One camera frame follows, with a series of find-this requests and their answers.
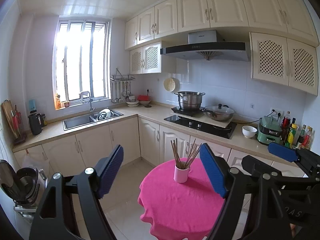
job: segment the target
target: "range hood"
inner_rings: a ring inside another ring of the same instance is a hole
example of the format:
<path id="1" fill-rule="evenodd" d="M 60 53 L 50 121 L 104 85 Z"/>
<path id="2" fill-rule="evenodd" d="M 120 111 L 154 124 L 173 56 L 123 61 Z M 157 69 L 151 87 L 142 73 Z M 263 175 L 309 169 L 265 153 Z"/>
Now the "range hood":
<path id="1" fill-rule="evenodd" d="M 191 59 L 248 61 L 245 42 L 223 41 L 216 30 L 188 34 L 189 44 L 161 49 L 162 55 Z"/>

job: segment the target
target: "black kettle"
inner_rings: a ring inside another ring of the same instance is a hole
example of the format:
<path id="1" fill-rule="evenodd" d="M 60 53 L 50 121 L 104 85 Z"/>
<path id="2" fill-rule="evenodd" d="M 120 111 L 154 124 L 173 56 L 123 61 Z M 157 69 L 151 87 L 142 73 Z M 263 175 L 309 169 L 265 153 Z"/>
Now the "black kettle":
<path id="1" fill-rule="evenodd" d="M 31 114 L 28 118 L 32 134 L 37 135 L 41 133 L 41 114 Z"/>

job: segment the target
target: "lattice panel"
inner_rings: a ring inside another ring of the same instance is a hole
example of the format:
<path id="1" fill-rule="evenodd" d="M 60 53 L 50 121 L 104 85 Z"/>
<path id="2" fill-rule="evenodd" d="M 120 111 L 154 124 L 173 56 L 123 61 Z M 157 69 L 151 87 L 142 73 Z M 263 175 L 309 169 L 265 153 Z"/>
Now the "lattice panel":
<path id="1" fill-rule="evenodd" d="M 273 41 L 259 42 L 260 72 L 278 77 L 284 75 L 283 48 Z"/>
<path id="2" fill-rule="evenodd" d="M 146 50 L 146 65 L 145 69 L 158 68 L 158 47 L 150 47 Z"/>
<path id="3" fill-rule="evenodd" d="M 293 49 L 294 54 L 294 80 L 308 86 L 314 85 L 313 56 L 304 49 Z"/>
<path id="4" fill-rule="evenodd" d="M 141 52 L 135 52 L 132 54 L 132 66 L 133 72 L 141 70 Z"/>

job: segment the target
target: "kitchen sink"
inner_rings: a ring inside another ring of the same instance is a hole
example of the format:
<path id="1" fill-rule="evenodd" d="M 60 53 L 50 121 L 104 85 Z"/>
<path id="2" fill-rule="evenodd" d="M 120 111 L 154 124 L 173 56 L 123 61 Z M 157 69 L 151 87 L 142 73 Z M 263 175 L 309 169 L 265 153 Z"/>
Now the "kitchen sink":
<path id="1" fill-rule="evenodd" d="M 85 115 L 81 115 L 81 116 L 77 116 L 77 117 L 72 117 L 66 120 L 63 120 L 63 129 L 69 130 L 72 128 L 76 128 L 76 127 L 80 127 L 89 123 L 93 123 L 93 122 L 101 122 L 104 121 L 106 119 L 110 119 L 110 118 L 114 118 L 117 116 L 121 116 L 123 114 L 117 112 L 117 111 L 113 111 L 111 110 L 111 115 L 102 119 L 102 120 L 97 120 L 99 112 L 93 113 L 93 115 L 91 116 L 91 114 L 85 114 Z"/>

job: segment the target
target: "faucet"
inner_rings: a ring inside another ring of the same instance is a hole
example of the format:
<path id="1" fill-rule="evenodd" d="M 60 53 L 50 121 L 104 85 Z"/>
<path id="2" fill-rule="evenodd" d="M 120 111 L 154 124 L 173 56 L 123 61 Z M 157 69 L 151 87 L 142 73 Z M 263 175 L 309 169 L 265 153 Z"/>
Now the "faucet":
<path id="1" fill-rule="evenodd" d="M 93 117 L 93 111 L 96 109 L 96 108 L 92 108 L 92 101 L 93 99 L 91 98 L 91 94 L 90 94 L 90 91 L 81 91 L 80 94 L 80 102 L 83 103 L 83 104 L 87 104 L 89 103 L 90 104 L 90 115 Z M 89 98 L 88 101 L 85 101 L 83 96 L 87 96 L 87 98 Z"/>

